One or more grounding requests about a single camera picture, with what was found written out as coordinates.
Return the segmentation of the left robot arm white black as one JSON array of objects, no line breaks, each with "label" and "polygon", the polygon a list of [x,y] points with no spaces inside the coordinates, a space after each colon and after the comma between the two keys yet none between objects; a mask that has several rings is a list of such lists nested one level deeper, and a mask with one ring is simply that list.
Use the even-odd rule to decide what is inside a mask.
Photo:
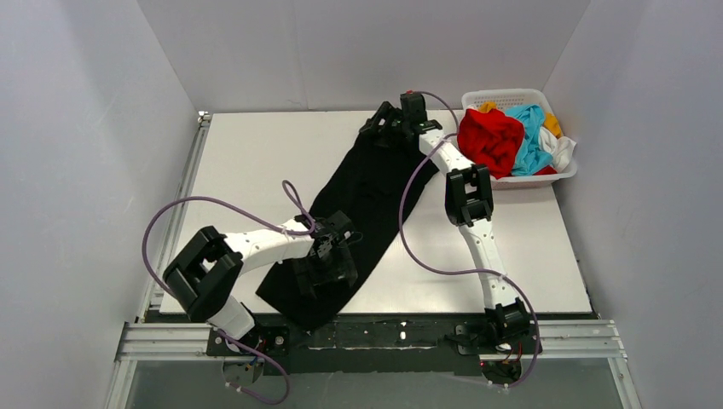
[{"label": "left robot arm white black", "polygon": [[252,331],[252,313],[231,294],[237,279],[254,269],[282,264],[303,297],[320,299],[320,287],[353,285],[357,272],[349,249],[352,221],[337,211],[309,222],[302,215],[248,233],[201,228],[162,274],[163,282],[193,322],[205,322],[235,340]]}]

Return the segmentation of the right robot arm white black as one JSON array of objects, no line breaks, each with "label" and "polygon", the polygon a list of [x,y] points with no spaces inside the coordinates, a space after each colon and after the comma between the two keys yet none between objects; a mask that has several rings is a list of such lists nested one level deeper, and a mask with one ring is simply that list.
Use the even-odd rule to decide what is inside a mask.
[{"label": "right robot arm white black", "polygon": [[465,349],[513,346],[525,338],[540,339],[539,321],[529,300],[506,273],[495,242],[493,192],[489,170],[474,164],[455,146],[453,135],[427,115],[425,92],[400,96],[401,105],[384,101],[359,133],[383,147],[404,147],[423,155],[445,177],[444,209],[458,228],[474,261],[471,271],[483,291],[481,323],[462,326],[447,339]]}]

